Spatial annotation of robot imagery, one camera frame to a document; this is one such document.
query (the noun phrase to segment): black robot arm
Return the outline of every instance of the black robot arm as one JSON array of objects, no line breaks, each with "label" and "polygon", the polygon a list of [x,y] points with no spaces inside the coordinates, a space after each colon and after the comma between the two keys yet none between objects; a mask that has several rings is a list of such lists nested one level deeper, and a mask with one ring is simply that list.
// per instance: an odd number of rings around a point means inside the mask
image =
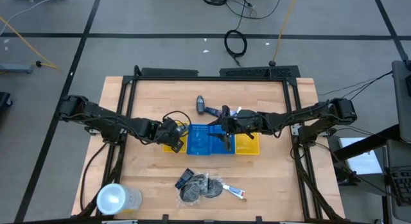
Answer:
[{"label": "black robot arm", "polygon": [[103,142],[117,145],[125,134],[139,139],[143,144],[167,144],[178,153],[183,146],[180,137],[185,129],[179,128],[171,118],[162,122],[147,118],[128,118],[90,102],[84,96],[66,96],[58,113],[61,121],[81,123],[99,131]]},{"label": "black robot arm", "polygon": [[318,121],[310,126],[298,128],[301,144],[313,143],[318,134],[335,125],[349,125],[356,121],[357,116],[352,102],[348,99],[331,99],[284,114],[241,110],[230,116],[230,108],[224,105],[221,117],[209,125],[221,125],[226,136],[247,134],[253,139],[252,132],[279,137],[284,127],[313,119]]}]

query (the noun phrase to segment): wooden tabletop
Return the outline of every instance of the wooden tabletop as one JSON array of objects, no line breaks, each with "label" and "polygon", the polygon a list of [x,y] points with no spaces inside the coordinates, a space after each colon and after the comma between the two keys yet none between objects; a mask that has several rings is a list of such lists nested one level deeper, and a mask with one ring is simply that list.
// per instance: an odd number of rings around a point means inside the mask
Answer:
[{"label": "wooden tabletop", "polygon": [[[121,81],[122,77],[106,78],[100,106],[116,111]],[[303,107],[318,102],[313,79],[299,78],[297,82]],[[123,113],[128,95],[127,92]],[[215,118],[208,114],[197,114],[195,100],[198,95],[204,97],[206,106],[213,108],[228,105],[232,109],[241,106],[254,111],[286,112],[283,87],[277,82],[138,81],[132,117],[160,121],[166,113],[181,110],[187,113],[193,123],[207,124]],[[290,97],[295,109],[291,87]],[[185,121],[179,114],[171,117]],[[327,144],[323,137],[317,141]],[[100,136],[91,137],[85,163],[101,145]],[[264,221],[303,221],[295,162],[290,157],[292,144],[288,128],[284,129],[279,139],[259,134],[259,146],[259,155],[192,156],[165,153],[162,146],[143,146],[137,139],[128,138],[121,184],[139,189],[143,202],[138,211],[118,214],[116,217],[159,220],[163,214],[169,214],[171,220],[253,221],[256,216],[262,216]],[[100,188],[107,150],[94,159],[87,172],[85,203]],[[314,146],[311,148],[311,157],[319,191],[336,213],[344,217],[329,152]],[[210,177],[221,177],[226,184],[244,190],[247,200],[240,200],[223,191],[216,198],[201,197],[200,203],[196,205],[179,205],[174,184],[186,168],[194,172],[208,172]],[[310,214],[314,218],[311,193],[308,188],[306,190]],[[77,192],[72,213],[79,212]]]}]

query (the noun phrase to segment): toothpaste tube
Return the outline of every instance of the toothpaste tube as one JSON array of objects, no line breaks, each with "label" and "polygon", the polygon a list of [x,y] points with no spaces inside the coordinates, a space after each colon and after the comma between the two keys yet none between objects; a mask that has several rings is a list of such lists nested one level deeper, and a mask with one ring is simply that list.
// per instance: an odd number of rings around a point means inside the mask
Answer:
[{"label": "toothpaste tube", "polygon": [[245,191],[241,189],[234,188],[229,185],[223,185],[223,189],[230,191],[233,195],[237,196],[239,199],[243,199]]}]

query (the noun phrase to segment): gray floor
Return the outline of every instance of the gray floor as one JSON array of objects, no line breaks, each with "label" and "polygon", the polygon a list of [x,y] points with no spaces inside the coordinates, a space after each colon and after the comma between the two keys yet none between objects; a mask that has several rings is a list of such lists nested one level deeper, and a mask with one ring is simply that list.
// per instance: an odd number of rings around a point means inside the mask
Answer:
[{"label": "gray floor", "polygon": [[[258,15],[269,12],[277,0],[249,0]],[[398,35],[411,35],[411,0],[382,0]],[[94,0],[47,2],[12,25],[28,33],[82,33]],[[281,0],[271,17],[244,19],[240,31],[278,34],[291,0]],[[0,15],[9,18],[30,7],[28,1],[0,0]],[[225,33],[236,27],[238,17],[225,6],[212,7],[202,0],[101,0],[92,33]],[[297,0],[285,34],[294,35],[389,35],[374,0]],[[0,90],[12,93],[14,106],[1,123],[0,222],[14,220],[35,161],[48,130],[58,97],[80,39],[30,38],[42,54],[62,73],[43,68],[33,74],[2,74]],[[241,41],[231,39],[233,49]],[[249,39],[247,66],[267,65],[277,40]],[[411,41],[402,41],[411,55]],[[18,38],[0,38],[0,62],[28,64],[36,57]],[[391,40],[282,40],[279,65],[298,65],[303,77],[315,80],[317,92],[354,84],[390,71],[399,59]],[[220,68],[236,67],[222,39],[87,39],[70,89],[98,101],[106,76],[131,74],[140,67],[198,69],[202,76],[217,76]],[[329,97],[342,96],[335,93]],[[373,104],[384,104],[375,107]],[[378,132],[397,123],[392,78],[386,77],[361,93],[354,105],[359,119],[355,126]],[[341,131],[341,136],[358,134]],[[71,213],[89,136],[82,127],[59,123],[26,221],[66,218]],[[341,188],[344,209],[354,221],[381,218],[380,197]]]}]

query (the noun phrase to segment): yellow plastic tray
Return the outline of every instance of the yellow plastic tray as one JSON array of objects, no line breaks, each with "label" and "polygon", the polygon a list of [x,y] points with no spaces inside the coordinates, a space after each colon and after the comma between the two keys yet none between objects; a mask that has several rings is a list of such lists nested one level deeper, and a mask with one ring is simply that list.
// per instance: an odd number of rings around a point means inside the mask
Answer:
[{"label": "yellow plastic tray", "polygon": [[236,135],[237,155],[259,155],[258,133],[253,133],[254,139],[247,134]]},{"label": "yellow plastic tray", "polygon": [[[182,142],[184,142],[184,145],[181,147],[179,153],[187,152],[187,139],[188,139],[188,135],[180,138],[180,140]],[[165,153],[174,153],[174,151],[171,149],[171,146],[168,146],[168,145],[165,145],[165,144],[162,144],[162,151],[165,152]]]}]

